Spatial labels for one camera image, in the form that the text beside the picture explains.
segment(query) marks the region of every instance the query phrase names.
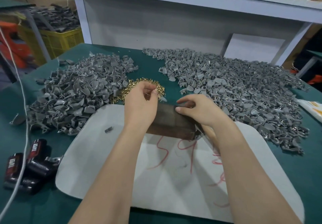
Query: hand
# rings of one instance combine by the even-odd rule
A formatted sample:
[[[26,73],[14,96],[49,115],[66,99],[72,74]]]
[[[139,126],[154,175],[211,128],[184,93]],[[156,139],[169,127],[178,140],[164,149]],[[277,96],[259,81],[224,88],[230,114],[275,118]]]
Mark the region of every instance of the hand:
[[[184,107],[176,107],[179,114],[190,116],[200,124],[213,127],[216,120],[228,118],[228,116],[209,98],[203,94],[190,94],[177,101],[184,103]]]
[[[158,106],[158,94],[155,88],[155,85],[141,81],[127,94],[124,127],[136,126],[147,131],[155,118]]]

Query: white mat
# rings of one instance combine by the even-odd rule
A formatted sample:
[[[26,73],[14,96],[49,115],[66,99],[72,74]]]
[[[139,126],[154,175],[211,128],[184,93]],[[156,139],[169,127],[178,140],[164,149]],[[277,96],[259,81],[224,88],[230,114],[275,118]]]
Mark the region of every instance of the white mat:
[[[62,159],[56,176],[59,190],[80,199],[85,196],[123,123],[123,105],[102,107],[91,116]],[[236,124],[265,172],[304,222],[300,196],[264,139],[251,126]],[[105,133],[110,126],[114,130]],[[223,167],[214,154],[206,139],[189,142],[146,134],[136,165],[132,206],[232,222]]]

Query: red object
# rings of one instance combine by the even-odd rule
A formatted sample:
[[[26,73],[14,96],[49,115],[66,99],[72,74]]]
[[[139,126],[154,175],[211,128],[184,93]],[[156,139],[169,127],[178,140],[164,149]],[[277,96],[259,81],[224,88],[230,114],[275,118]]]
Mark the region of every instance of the red object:
[[[30,49],[26,44],[15,43],[10,36],[10,34],[18,33],[17,24],[0,21],[0,27],[13,53],[17,67],[26,68],[27,64],[25,60],[31,55]],[[7,60],[11,60],[9,49],[6,46],[6,42],[2,38],[2,35],[0,35],[0,41],[0,51]]]

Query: table leg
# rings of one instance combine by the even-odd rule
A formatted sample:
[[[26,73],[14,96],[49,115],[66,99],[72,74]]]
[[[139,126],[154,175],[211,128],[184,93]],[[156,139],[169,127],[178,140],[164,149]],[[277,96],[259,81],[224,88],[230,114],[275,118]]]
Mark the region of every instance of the table leg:
[[[7,75],[7,77],[9,78],[10,82],[15,83],[17,81],[17,78],[14,76],[12,70],[10,69],[10,66],[5,61],[5,59],[2,56],[2,54],[0,54],[0,65],[1,65],[1,67],[3,69],[3,71],[5,72],[5,74]]]
[[[301,78],[308,71],[308,69],[316,63],[316,61],[317,58],[313,56],[296,75]]]
[[[40,46],[40,48],[42,50],[42,54],[43,54],[43,56],[45,57],[45,59],[46,59],[46,61],[48,63],[49,61],[51,61],[51,58],[50,58],[49,53],[48,53],[48,50],[47,50],[47,48],[46,48],[46,46],[45,46],[45,44],[43,42],[43,39],[42,39],[42,37],[40,35],[40,32],[38,30],[38,27],[36,26],[36,23],[34,21],[34,18],[31,15],[31,13],[30,13],[29,10],[25,10],[24,13],[26,14],[26,18],[27,18],[27,20],[28,20],[28,22],[29,22],[32,30],[34,31],[34,34],[35,34],[36,39],[38,41],[38,44],[39,44],[39,46]]]

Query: pile of brass rivets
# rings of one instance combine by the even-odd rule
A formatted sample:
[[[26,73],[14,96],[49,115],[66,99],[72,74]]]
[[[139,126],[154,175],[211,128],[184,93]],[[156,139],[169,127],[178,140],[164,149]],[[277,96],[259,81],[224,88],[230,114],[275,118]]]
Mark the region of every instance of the pile of brass rivets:
[[[125,96],[132,90],[132,88],[134,88],[136,86],[136,84],[138,84],[141,81],[147,81],[147,82],[152,83],[153,85],[155,85],[156,86],[156,91],[158,93],[159,98],[161,98],[165,94],[164,93],[164,87],[162,87],[159,84],[158,81],[154,81],[152,79],[147,79],[147,78],[140,78],[140,79],[137,79],[136,81],[129,79],[128,80],[128,86],[121,90],[121,95],[117,96],[117,97],[113,96],[113,97],[110,98],[111,104],[115,104],[120,100],[124,101]]]

